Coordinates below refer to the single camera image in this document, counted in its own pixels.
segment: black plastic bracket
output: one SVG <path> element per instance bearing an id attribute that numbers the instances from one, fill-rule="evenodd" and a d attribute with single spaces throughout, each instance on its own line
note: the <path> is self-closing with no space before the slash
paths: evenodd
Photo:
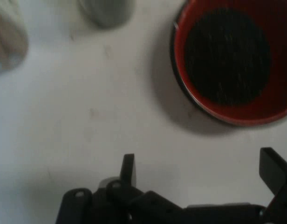
<path id="1" fill-rule="evenodd" d="M 56 224 L 287 224 L 287 162 L 272 148 L 260 152 L 260 176 L 275 194 L 266 208 L 252 204 L 182 209 L 155 192 L 135 188 L 134 155 L 124 156 L 120 178 L 65 194 Z"/>

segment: white table surface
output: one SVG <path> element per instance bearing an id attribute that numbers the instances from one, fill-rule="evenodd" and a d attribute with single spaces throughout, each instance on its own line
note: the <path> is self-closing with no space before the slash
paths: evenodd
<path id="1" fill-rule="evenodd" d="M 137 186 L 185 207 L 267 204 L 259 153 L 287 160 L 287 119 L 235 128 L 181 92 L 169 60 L 184 0 L 138 0 L 128 24 L 100 30 L 76 0 L 20 0 L 30 39 L 0 75 L 0 223 L 51 224 L 70 189 L 95 191 L 135 153 Z"/>

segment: white cylindrical object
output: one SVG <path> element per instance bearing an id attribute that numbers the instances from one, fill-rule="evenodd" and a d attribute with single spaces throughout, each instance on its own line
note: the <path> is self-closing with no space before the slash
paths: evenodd
<path id="1" fill-rule="evenodd" d="M 17 66 L 27 49 L 27 33 L 17 0 L 0 0 L 0 71 Z"/>
<path id="2" fill-rule="evenodd" d="M 132 15 L 135 0 L 80 0 L 85 12 L 101 27 L 114 27 Z"/>

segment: bowl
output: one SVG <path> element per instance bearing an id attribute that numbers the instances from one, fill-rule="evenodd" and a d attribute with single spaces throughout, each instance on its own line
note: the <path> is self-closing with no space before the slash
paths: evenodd
<path id="1" fill-rule="evenodd" d="M 267 85 L 259 97 L 244 105 L 220 105 L 203 97 L 185 68 L 185 43 L 204 14 L 218 8 L 247 14 L 261 28 L 270 45 L 271 66 Z M 204 111 L 239 126 L 270 123 L 287 115 L 287 0 L 188 0 L 178 14 L 171 38 L 171 62 L 186 96 Z"/>

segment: gray cup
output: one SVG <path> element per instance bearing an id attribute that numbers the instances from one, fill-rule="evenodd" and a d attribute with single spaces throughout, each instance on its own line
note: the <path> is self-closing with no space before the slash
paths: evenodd
<path id="1" fill-rule="evenodd" d="M 115 27 L 132 15 L 135 0 L 79 0 L 88 16 L 101 27 Z"/>

